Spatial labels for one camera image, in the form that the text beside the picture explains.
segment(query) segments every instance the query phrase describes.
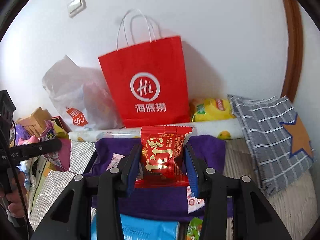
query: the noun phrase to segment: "wooden object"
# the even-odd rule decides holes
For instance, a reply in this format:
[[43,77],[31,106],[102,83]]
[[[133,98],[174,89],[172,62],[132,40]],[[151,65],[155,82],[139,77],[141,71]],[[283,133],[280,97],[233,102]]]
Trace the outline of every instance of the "wooden object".
[[283,0],[288,26],[288,59],[281,97],[291,102],[297,93],[303,57],[303,32],[300,8],[297,0]]
[[42,110],[41,107],[37,108],[30,117],[20,119],[17,124],[22,125],[27,132],[32,136],[40,137],[46,128],[45,121],[50,120],[51,115],[47,110]]

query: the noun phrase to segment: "human hand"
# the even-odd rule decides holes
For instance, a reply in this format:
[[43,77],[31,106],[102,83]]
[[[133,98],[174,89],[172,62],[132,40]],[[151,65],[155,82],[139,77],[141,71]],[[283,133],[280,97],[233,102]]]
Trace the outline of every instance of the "human hand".
[[[19,184],[21,186],[22,194],[24,197],[24,202],[26,203],[26,207],[28,209],[28,203],[27,203],[27,189],[24,186],[25,181],[25,174],[20,171],[18,174]],[[12,185],[16,185],[14,178],[12,179]],[[2,189],[0,189],[0,197],[4,197],[4,192]],[[20,200],[18,189],[15,189],[12,193],[7,194],[7,200],[11,201],[10,205],[8,206],[9,211],[11,212],[12,216],[16,218],[22,218],[24,217],[23,207]]]

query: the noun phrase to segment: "plaid cloth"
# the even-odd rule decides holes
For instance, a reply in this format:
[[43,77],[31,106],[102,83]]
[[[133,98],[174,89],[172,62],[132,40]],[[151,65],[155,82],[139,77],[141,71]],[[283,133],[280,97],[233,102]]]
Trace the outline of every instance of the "plaid cloth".
[[228,95],[251,153],[260,189],[272,195],[289,186],[313,160],[302,151],[291,153],[291,135],[279,122],[294,122],[296,111],[287,97],[251,100]]

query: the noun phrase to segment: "paper bag handle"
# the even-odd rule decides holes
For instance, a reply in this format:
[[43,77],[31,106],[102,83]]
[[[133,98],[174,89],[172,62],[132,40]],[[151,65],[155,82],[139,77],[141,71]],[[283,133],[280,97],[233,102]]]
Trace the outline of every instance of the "paper bag handle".
[[[116,48],[118,50],[118,40],[119,40],[119,33],[120,33],[120,29],[121,29],[121,25],[123,24],[123,30],[124,30],[124,37],[125,37],[125,41],[127,42],[127,47],[129,47],[129,44],[128,44],[128,39],[127,39],[127,35],[125,33],[125,27],[124,27],[124,19],[126,18],[126,16],[131,13],[132,11],[138,11],[142,17],[145,19],[146,21],[146,24],[147,24],[147,27],[148,27],[148,32],[149,32],[149,39],[150,39],[150,42],[152,42],[152,39],[151,39],[151,32],[150,32],[150,26],[149,26],[149,22],[148,22],[148,19],[145,17],[145,15],[139,10],[139,9],[130,9],[126,12],[126,14],[123,16],[121,22],[120,22],[120,26],[119,26],[119,30],[118,30],[118,35],[117,35],[117,42],[116,42]],[[152,34],[153,34],[153,37],[156,41],[156,36],[155,36],[155,32],[153,30],[153,26],[152,24],[150,23],[151,25],[151,29],[152,29]]]

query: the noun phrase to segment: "red candy wrapper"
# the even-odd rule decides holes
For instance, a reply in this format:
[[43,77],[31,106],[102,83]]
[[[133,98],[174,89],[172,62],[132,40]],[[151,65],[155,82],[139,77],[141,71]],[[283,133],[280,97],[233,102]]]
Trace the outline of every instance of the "red candy wrapper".
[[136,181],[135,187],[188,186],[188,177],[182,171],[182,148],[191,134],[191,127],[142,127],[140,162],[144,178]]

